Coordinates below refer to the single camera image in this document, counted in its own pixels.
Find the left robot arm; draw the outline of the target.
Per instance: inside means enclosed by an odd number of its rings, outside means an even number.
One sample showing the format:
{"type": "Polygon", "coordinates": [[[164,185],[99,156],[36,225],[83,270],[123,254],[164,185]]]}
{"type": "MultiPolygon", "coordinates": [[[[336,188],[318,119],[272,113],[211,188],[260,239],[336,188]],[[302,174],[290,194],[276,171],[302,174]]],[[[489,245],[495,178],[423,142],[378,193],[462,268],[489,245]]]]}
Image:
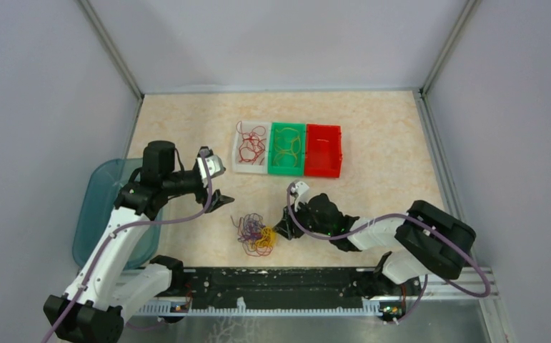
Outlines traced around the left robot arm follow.
{"type": "Polygon", "coordinates": [[[141,166],[119,190],[86,264],[63,294],[45,301],[51,327],[43,342],[52,336],[67,342],[118,342],[128,321],[152,298],[181,294],[187,285],[184,265],[172,257],[157,256],[126,284],[116,283],[151,226],[190,222],[234,201],[213,188],[213,179],[225,171],[222,159],[207,146],[185,169],[174,143],[149,142],[141,166]]]}

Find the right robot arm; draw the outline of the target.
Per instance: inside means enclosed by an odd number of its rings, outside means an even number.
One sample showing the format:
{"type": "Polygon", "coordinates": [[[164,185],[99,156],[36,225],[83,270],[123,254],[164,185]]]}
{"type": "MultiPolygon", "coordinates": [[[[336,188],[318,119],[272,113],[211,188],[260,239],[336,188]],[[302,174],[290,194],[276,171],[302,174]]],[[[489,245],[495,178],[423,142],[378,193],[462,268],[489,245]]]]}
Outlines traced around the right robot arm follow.
{"type": "Polygon", "coordinates": [[[343,252],[384,248],[374,276],[383,294],[394,294],[403,282],[427,273],[456,280],[477,238],[473,228],[424,200],[414,201],[403,217],[376,220],[344,214],[325,193],[292,201],[274,230],[288,240],[309,233],[343,252]]]}

